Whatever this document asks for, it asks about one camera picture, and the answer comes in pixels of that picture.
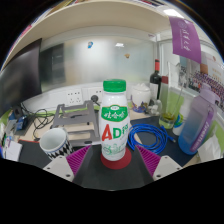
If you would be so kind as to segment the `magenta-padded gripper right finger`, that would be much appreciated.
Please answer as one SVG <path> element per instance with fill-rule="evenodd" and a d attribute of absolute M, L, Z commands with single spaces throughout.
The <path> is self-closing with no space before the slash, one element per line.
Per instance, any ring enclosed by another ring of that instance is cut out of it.
<path fill-rule="evenodd" d="M 168 155 L 159 156 L 140 145 L 137 145 L 136 149 L 139 151 L 144 165 L 154 181 L 160 180 L 182 169 L 182 167 Z"/>

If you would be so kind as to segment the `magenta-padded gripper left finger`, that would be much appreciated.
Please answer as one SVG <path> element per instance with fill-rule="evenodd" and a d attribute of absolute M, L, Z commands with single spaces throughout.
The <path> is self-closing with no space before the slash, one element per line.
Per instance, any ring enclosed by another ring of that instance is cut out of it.
<path fill-rule="evenodd" d="M 92 157 L 92 146 L 80 148 L 69 156 L 58 156 L 44 167 L 45 171 L 81 185 Z"/>

